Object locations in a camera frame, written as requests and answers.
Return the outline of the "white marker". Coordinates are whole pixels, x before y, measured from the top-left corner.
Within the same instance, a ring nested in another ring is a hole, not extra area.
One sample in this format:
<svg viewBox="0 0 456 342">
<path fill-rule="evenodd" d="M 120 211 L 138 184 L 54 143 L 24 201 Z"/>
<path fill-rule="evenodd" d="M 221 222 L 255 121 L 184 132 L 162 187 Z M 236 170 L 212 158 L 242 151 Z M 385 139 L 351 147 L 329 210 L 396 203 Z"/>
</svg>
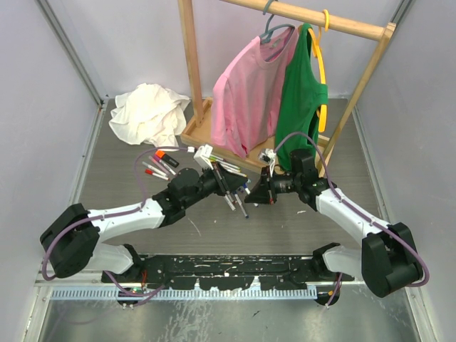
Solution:
<svg viewBox="0 0 456 342">
<path fill-rule="evenodd" d="M 246 195 L 249 195 L 251 193 L 246 183 L 239 187 L 238 190 L 245 193 Z"/>
</svg>

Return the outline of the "blue cap marker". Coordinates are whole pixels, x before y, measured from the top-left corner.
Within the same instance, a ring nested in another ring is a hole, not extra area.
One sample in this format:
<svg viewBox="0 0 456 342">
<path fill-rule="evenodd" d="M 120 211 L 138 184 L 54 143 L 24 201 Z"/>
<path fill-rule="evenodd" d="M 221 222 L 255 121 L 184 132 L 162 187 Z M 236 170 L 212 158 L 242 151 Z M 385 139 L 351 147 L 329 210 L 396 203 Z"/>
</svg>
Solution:
<svg viewBox="0 0 456 342">
<path fill-rule="evenodd" d="M 246 219 L 248 219 L 248 218 L 249 218 L 249 215 L 248 215 L 247 211 L 245 210 L 244 205 L 242 204 L 242 201 L 241 201 L 239 195 L 238 195 L 236 192 L 233 192 L 233 195 L 234 195 L 234 198 L 235 198 L 237 204 L 239 205 L 239 208 L 240 208 L 241 211 L 242 211 L 242 214 L 244 215 L 244 217 L 245 217 Z"/>
</svg>

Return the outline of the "grey cap marker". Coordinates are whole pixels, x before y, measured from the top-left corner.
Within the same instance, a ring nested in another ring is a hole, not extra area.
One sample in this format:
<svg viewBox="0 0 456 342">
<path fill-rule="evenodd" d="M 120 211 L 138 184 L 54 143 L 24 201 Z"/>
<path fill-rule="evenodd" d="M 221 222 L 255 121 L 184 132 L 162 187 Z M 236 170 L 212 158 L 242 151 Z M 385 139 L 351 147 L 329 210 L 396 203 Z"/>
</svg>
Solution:
<svg viewBox="0 0 456 342">
<path fill-rule="evenodd" d="M 233 204 L 233 201 L 231 200 L 231 197 L 229 195 L 225 195 L 224 196 L 227 204 L 229 205 L 229 208 L 232 210 L 232 211 L 235 211 L 236 210 L 236 207 L 234 206 Z"/>
</svg>

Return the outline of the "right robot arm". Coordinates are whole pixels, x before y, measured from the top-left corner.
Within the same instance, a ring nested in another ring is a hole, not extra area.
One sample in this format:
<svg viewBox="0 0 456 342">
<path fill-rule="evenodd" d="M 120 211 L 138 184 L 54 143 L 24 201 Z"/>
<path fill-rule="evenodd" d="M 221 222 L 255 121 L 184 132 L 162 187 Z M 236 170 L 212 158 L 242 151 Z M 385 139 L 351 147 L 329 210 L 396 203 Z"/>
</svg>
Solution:
<svg viewBox="0 0 456 342">
<path fill-rule="evenodd" d="M 405 224 L 390 224 L 350 200 L 320 176 L 308 150 L 293 151 L 291 170 L 281 173 L 274 169 L 275 157 L 271 149 L 259 153 L 265 166 L 245 201 L 274 204 L 278 195 L 296 193 L 304 204 L 334 221 L 360 246 L 347 249 L 332 243 L 315 250 L 312 270 L 316 278 L 327 281 L 336 273 L 346 274 L 364 281 L 380 298 L 425 278 L 412 233 Z"/>
</svg>

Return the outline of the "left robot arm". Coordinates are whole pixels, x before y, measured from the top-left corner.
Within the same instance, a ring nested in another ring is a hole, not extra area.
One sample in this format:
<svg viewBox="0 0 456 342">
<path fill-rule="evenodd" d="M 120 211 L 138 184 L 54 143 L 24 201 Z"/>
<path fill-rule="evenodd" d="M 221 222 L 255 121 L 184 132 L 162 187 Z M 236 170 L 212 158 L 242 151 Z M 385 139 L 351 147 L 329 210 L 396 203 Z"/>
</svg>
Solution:
<svg viewBox="0 0 456 342">
<path fill-rule="evenodd" d="M 137 281 L 143 266 L 127 246 L 111 246 L 114 237 L 144 229 L 170 226 L 186 210 L 216 194 L 225 197 L 247 183 L 241 173 L 215 163 L 202 172 L 180 170 L 167 187 L 144 202 L 124 207 L 88 210 L 81 203 L 67 207 L 41 235 L 45 251 L 41 274 L 50 281 L 73 276 L 86 268 L 118 274 L 126 282 Z"/>
</svg>

